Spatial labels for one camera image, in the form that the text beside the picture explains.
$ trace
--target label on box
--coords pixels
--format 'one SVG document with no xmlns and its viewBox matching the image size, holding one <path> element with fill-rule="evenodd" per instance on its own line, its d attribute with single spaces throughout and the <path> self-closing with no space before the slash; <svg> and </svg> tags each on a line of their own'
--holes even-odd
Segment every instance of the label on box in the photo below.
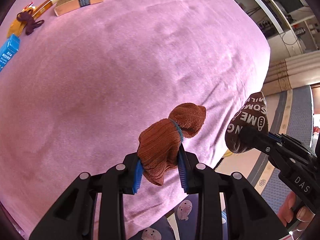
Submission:
<svg viewBox="0 0 320 240">
<path fill-rule="evenodd" d="M 16 51 L 12 51 L 12 50 L 11 50 L 11 49 L 9 49 L 9 48 L 7 49 L 7 51 L 8 51 L 8 52 L 10 52 L 12 55 L 14 55 L 14 54 L 16 54 L 16 53 L 17 53 Z"/>
<path fill-rule="evenodd" d="M 79 0 L 80 7 L 90 5 L 90 0 Z"/>
<path fill-rule="evenodd" d="M 7 64 L 6 62 L 4 62 L 1 58 L 0 58 L 0 67 L 3 68 L 5 66 L 5 64 Z"/>
<path fill-rule="evenodd" d="M 6 54 L 2 53 L 1 58 L 5 59 L 6 61 L 10 60 L 12 54 L 8 51 Z"/>
</svg>

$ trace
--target blue rubber band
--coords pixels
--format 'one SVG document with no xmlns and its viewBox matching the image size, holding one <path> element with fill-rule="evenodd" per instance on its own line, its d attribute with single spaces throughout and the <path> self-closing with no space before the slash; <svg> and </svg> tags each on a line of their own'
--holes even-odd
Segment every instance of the blue rubber band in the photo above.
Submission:
<svg viewBox="0 0 320 240">
<path fill-rule="evenodd" d="M 178 126 L 178 124 L 172 120 L 172 119 L 169 119 L 171 122 L 173 122 L 174 126 L 177 128 L 178 130 L 178 133 L 180 135 L 180 139 L 181 139 L 181 142 L 183 142 L 183 133 L 182 133 L 182 130 L 180 129 L 180 127 Z"/>
</svg>

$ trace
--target dark brown sock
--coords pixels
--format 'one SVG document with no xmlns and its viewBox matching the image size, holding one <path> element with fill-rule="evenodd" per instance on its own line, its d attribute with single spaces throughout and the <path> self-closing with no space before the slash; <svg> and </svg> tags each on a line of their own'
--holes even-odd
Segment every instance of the dark brown sock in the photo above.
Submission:
<svg viewBox="0 0 320 240">
<path fill-rule="evenodd" d="M 225 141 L 228 149 L 233 153 L 243 153 L 252 149 L 241 143 L 239 139 L 240 130 L 244 126 L 252 126 L 258 131 L 268 134 L 267 107 L 262 92 L 251 94 L 228 125 Z"/>
</svg>

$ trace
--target fingernail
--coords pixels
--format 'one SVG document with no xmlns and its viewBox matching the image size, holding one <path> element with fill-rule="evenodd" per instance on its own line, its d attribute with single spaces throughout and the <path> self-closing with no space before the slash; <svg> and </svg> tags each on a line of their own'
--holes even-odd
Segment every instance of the fingernail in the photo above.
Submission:
<svg viewBox="0 0 320 240">
<path fill-rule="evenodd" d="M 306 208 L 303 207 L 299 210 L 298 214 L 297 214 L 297 219 L 301 220 L 303 219 L 303 216 L 306 214 Z"/>
</svg>

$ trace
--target blue box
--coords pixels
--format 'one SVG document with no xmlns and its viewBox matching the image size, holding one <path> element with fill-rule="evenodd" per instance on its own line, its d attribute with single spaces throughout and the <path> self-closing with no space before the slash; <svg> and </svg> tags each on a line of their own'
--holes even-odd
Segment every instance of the blue box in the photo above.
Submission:
<svg viewBox="0 0 320 240">
<path fill-rule="evenodd" d="M 20 39 L 11 34 L 7 41 L 0 48 L 0 71 L 19 50 Z"/>
</svg>

